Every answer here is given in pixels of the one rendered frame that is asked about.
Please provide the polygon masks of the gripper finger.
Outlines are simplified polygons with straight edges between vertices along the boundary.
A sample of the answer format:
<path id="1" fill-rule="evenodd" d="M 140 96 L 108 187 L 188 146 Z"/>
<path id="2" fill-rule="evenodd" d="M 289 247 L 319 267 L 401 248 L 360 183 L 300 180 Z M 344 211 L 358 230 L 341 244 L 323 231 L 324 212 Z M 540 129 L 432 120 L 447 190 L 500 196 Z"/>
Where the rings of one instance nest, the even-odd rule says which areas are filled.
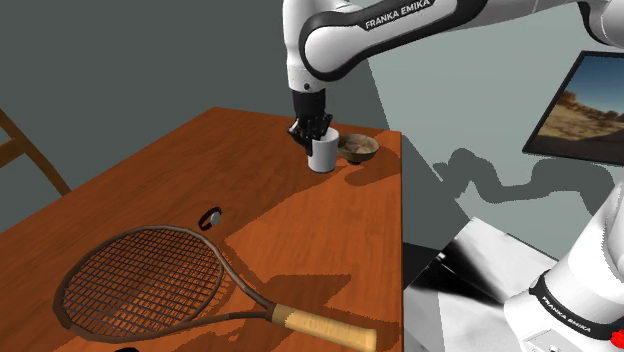
<path id="1" fill-rule="evenodd" d="M 306 152 L 306 155 L 313 155 L 312 140 L 314 137 L 314 123 L 308 118 L 296 118 L 295 122 L 288 128 L 288 134 Z"/>
<path id="2" fill-rule="evenodd" d="M 333 116 L 329 113 L 324 113 L 322 116 L 314 118 L 314 139 L 320 141 L 327 133 Z"/>

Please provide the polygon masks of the white cup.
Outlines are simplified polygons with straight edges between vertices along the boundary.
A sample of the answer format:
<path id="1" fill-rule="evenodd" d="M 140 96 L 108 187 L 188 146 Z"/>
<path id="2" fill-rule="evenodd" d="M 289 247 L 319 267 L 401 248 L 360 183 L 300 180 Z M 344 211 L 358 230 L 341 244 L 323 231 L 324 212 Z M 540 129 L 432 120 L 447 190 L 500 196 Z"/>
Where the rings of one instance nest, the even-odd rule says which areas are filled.
<path id="1" fill-rule="evenodd" d="M 336 166 L 339 132 L 329 128 L 319 140 L 312 141 L 312 155 L 308 157 L 308 167 L 317 173 L 328 173 Z"/>

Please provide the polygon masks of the brown bowl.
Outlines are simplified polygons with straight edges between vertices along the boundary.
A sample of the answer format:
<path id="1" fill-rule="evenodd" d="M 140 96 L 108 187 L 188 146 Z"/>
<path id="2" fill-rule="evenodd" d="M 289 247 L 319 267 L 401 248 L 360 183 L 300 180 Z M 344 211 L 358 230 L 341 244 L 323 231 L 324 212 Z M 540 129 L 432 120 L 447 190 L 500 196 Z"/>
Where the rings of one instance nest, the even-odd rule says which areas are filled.
<path id="1" fill-rule="evenodd" d="M 346 134 L 339 138 L 337 153 L 352 165 L 372 159 L 379 150 L 379 143 L 362 134 Z"/>

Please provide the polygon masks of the brown wooden table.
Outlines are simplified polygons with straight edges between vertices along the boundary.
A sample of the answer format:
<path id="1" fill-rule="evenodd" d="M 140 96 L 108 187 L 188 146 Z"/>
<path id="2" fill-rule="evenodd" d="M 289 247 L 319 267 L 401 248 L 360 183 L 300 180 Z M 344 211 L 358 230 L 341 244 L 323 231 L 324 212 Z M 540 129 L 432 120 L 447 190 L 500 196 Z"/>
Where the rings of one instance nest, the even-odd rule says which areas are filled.
<path id="1" fill-rule="evenodd" d="M 269 299 L 378 333 L 403 352 L 401 137 L 375 130 L 370 162 L 308 169 L 287 117 L 212 108 L 0 233 L 0 352 L 109 352 L 52 310 L 65 273 L 127 229 L 208 233 Z"/>

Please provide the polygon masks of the black wristwatch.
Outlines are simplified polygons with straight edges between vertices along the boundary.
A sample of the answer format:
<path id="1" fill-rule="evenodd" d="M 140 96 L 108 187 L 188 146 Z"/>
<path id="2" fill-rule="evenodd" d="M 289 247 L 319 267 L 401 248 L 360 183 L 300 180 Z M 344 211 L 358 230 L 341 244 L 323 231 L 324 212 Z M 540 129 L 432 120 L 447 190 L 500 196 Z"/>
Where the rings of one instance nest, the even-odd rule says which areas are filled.
<path id="1" fill-rule="evenodd" d="M 222 209 L 215 206 L 206 211 L 198 221 L 198 227 L 202 231 L 207 231 L 213 226 L 220 223 L 222 217 Z"/>

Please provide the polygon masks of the brown tennis racket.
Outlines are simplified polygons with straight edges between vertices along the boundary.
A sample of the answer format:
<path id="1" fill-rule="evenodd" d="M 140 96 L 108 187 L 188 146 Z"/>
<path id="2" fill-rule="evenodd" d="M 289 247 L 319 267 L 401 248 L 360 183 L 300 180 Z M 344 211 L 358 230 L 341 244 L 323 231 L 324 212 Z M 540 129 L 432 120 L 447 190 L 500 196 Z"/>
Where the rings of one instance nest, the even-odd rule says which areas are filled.
<path id="1" fill-rule="evenodd" d="M 263 297 L 205 236 L 168 225 L 131 229 L 90 250 L 60 282 L 53 311 L 65 329 L 113 344 L 262 319 L 360 352 L 377 345 L 373 329 Z"/>

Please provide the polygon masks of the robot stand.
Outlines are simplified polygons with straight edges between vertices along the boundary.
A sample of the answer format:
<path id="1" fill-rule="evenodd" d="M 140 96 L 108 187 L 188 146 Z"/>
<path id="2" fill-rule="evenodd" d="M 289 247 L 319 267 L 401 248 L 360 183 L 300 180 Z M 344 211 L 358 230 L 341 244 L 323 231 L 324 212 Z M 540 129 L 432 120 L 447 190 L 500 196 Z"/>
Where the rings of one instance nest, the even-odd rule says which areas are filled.
<path id="1" fill-rule="evenodd" d="M 404 352 L 522 352 L 504 303 L 556 263 L 472 218 L 405 287 Z"/>

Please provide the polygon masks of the black framed desert picture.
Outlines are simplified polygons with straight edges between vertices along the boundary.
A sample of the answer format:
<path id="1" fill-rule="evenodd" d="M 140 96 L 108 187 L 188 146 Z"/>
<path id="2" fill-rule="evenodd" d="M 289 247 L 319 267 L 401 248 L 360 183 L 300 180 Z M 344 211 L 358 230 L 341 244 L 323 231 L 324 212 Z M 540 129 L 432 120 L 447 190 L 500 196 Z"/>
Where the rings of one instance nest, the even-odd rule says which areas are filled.
<path id="1" fill-rule="evenodd" d="M 624 167 L 624 52 L 581 51 L 523 152 Z"/>

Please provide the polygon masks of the wooden chair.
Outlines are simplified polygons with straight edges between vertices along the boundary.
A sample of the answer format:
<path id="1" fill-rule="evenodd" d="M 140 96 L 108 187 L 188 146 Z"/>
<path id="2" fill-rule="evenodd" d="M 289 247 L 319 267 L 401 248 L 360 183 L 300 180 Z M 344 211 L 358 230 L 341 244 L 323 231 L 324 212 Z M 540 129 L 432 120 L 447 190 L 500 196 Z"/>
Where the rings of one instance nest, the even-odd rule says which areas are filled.
<path id="1" fill-rule="evenodd" d="M 41 170 L 61 196 L 71 191 L 71 188 L 53 164 L 2 109 L 0 109 L 0 129 L 9 137 L 8 141 L 0 145 L 0 168 L 20 156 L 26 155 Z"/>

